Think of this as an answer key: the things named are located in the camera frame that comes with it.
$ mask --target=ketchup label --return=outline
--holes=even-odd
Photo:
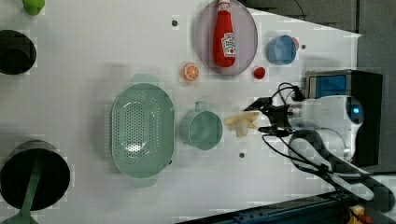
[[[226,33],[221,39],[223,46],[224,57],[235,57],[235,40],[233,33]]]
[[[219,4],[219,11],[221,10],[227,10],[231,12],[231,4],[230,3],[220,3]]]

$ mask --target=mug handle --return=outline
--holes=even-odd
[[[206,102],[202,102],[202,101],[198,101],[195,103],[195,112],[202,112],[202,111],[206,111],[207,110],[207,103]]]

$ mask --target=orange slice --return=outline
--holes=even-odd
[[[184,78],[188,81],[195,81],[199,76],[198,66],[193,63],[188,63],[184,66]]]

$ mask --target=blue cup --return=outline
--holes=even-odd
[[[270,63],[278,65],[290,64],[296,58],[297,46],[293,38],[288,35],[282,35],[268,43],[266,52]]]

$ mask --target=yellow object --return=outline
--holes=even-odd
[[[241,115],[229,117],[224,120],[226,125],[235,125],[235,132],[237,137],[244,137],[248,135],[248,129],[258,129],[253,121],[260,115],[260,112],[245,112]]]
[[[361,205],[350,207],[350,209],[352,209],[352,211],[358,216],[364,215],[364,207]],[[350,215],[350,220],[347,224],[361,224],[361,222],[359,222],[354,216]]]

